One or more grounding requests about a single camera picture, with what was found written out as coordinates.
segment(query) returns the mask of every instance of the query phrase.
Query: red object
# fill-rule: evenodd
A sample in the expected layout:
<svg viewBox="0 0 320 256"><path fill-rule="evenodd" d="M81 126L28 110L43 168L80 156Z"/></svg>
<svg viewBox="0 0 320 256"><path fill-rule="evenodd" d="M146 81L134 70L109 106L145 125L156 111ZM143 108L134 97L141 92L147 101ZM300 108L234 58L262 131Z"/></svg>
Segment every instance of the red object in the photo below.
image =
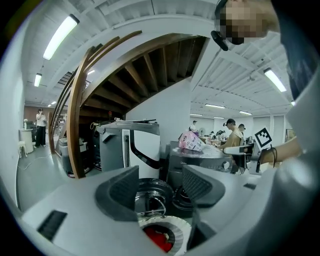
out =
<svg viewBox="0 0 320 256"><path fill-rule="evenodd" d="M157 233L154 229L148 228L148 227L145 228L143 231L163 251L167 253L171 250L173 244L170 242L167 242L166 236L164 234Z"/></svg>

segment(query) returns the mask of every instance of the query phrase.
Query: plastic bag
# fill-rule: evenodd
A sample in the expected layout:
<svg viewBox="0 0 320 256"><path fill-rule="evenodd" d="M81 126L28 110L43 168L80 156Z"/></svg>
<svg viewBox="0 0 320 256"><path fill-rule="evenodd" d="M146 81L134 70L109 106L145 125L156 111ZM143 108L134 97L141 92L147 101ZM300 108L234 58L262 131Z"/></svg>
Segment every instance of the plastic bag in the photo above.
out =
<svg viewBox="0 0 320 256"><path fill-rule="evenodd" d="M201 152L206 144L192 131L186 131L179 138L179 148Z"/></svg>

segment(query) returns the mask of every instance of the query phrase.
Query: trash can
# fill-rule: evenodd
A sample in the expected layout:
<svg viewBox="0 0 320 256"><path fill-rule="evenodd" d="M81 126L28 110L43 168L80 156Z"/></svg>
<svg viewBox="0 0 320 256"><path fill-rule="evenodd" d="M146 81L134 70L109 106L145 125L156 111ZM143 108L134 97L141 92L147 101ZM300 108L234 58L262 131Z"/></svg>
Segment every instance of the trash can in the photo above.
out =
<svg viewBox="0 0 320 256"><path fill-rule="evenodd" d="M62 161L62 167L66 174L73 175L72 166L70 163L69 158L69 152L68 152L68 140L66 137L62 137L58 140L59 149L61 151L61 161ZM81 152L81 160L82 165L85 171L88 171L89 169L89 163L88 163L88 142L84 141L84 139L79 139L79 145L80 145L80 152Z"/></svg>
<svg viewBox="0 0 320 256"><path fill-rule="evenodd" d="M70 158L69 158L67 138L66 137L60 138L58 140L58 144L61 152L62 167L67 175L73 174Z"/></svg>

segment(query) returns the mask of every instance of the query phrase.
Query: wooden staircase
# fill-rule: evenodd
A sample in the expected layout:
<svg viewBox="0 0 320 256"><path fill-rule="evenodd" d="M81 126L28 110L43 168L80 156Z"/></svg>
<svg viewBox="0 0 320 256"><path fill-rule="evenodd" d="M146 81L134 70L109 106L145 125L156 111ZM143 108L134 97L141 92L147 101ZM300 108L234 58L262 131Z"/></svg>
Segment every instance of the wooden staircase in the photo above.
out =
<svg viewBox="0 0 320 256"><path fill-rule="evenodd" d="M126 40L141 34L135 31L118 36L105 45L90 48L79 67L66 83L53 113L49 113L49 144L55 153L54 128L67 100L67 122L60 137L66 134L74 176L85 177L79 150L79 124L123 116L145 100L175 83L190 77L196 67L206 37L167 34L129 50L105 68L100 78L86 88L90 68Z"/></svg>

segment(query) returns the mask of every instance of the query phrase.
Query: white machine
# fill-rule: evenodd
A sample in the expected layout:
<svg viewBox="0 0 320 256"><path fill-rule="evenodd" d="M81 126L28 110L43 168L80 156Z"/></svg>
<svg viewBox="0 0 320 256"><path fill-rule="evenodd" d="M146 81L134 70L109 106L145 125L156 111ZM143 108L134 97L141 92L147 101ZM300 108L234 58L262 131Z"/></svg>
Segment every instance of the white machine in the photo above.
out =
<svg viewBox="0 0 320 256"><path fill-rule="evenodd" d="M157 123L116 121L98 126L101 170L139 166L139 178L159 178L160 131Z"/></svg>

